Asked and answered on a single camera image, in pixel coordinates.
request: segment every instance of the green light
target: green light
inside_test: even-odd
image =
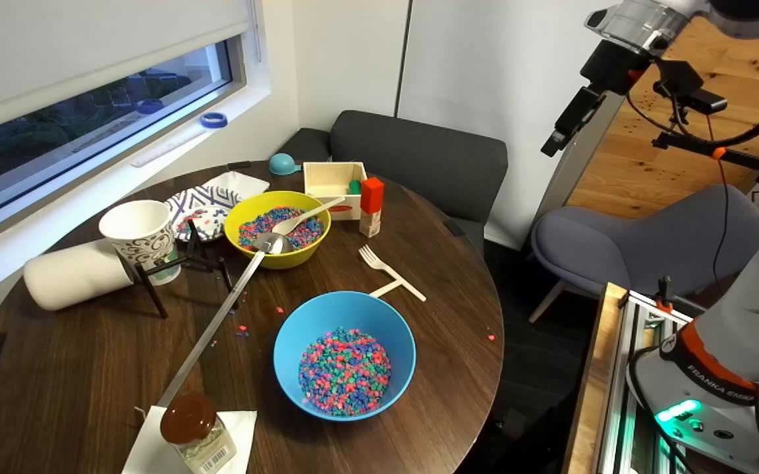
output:
[[[698,399],[683,399],[683,402],[676,402],[676,406],[669,406],[665,410],[655,412],[654,418],[655,418],[658,424],[665,424],[669,418],[676,418],[676,415],[691,412],[691,410],[698,410],[698,408],[701,408]]]

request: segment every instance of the glass jar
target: glass jar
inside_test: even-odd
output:
[[[161,433],[194,474],[212,474],[236,452],[223,421],[202,394],[174,398],[161,418]]]

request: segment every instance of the blue bowl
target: blue bowl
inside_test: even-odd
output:
[[[380,406],[362,412],[327,412],[306,399],[299,361],[306,350],[335,328],[357,328],[374,336],[390,358],[390,381]],[[415,344],[405,319],[383,300],[365,292],[323,292],[297,304],[275,331],[274,374],[282,393],[306,412],[327,421],[360,421],[386,410],[407,386],[415,366]]]

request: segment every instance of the blinds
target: blinds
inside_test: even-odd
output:
[[[256,0],[0,0],[0,123],[235,37]]]

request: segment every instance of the window sill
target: window sill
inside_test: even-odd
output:
[[[268,84],[249,80],[239,92],[223,96],[210,111],[223,113],[228,120],[249,111],[268,94]],[[21,270],[26,260],[51,246],[63,233],[78,227],[83,219],[113,204],[123,195],[142,186],[149,177],[190,154],[217,129],[206,129],[198,115],[171,129],[153,145],[133,149],[75,186],[61,192],[54,200],[21,215],[15,223],[0,231],[0,282]]]

